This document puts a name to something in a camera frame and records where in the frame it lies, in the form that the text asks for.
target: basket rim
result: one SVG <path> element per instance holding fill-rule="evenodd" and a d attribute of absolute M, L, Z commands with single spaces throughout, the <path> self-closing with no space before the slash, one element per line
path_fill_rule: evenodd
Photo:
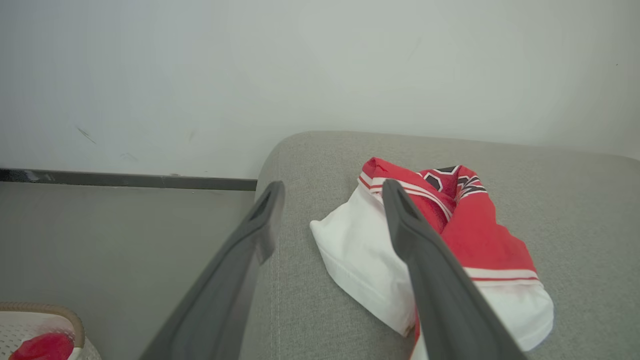
<path fill-rule="evenodd" d="M 74 347 L 84 347 L 84 326 L 82 320 L 69 308 L 59 305 L 38 304 L 35 302 L 0 302 L 0 311 L 15 311 L 23 313 L 42 313 L 58 315 L 69 320 L 74 327 Z"/>

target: gray fabric upholstery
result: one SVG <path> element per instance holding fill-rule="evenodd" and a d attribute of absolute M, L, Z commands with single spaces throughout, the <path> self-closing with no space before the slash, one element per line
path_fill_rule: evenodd
<path fill-rule="evenodd" d="M 261 268 L 241 359 L 402 359 L 404 339 L 329 277 L 309 230 L 345 202 L 377 156 L 413 170 L 475 170 L 498 221 L 526 242 L 556 305 L 551 335 L 529 359 L 632 359 L 640 354 L 640 162 L 542 147 L 310 132 L 281 142 L 257 195 L 286 186 L 274 256 Z"/>

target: white wall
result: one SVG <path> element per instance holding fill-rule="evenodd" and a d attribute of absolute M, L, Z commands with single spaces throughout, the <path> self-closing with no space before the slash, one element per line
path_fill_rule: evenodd
<path fill-rule="evenodd" d="M 638 0 L 2 0 L 0 167 L 256 178 L 310 129 L 640 158 L 638 18 Z"/>

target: red cloth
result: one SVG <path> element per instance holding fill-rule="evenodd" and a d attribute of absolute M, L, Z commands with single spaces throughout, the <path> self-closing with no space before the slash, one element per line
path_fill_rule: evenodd
<path fill-rule="evenodd" d="M 67 360 L 73 349 L 66 335 L 49 333 L 23 342 L 9 360 Z"/>
<path fill-rule="evenodd" d="M 371 158 L 358 179 L 372 193 L 396 179 L 474 281 L 538 281 L 524 242 L 496 223 L 475 172 L 458 165 L 421 172 Z"/>

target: red item in basket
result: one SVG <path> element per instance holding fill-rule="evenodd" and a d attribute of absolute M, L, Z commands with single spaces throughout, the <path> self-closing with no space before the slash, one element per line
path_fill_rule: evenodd
<path fill-rule="evenodd" d="M 73 350 L 66 335 L 49 333 L 23 342 L 9 360 L 67 360 Z"/>

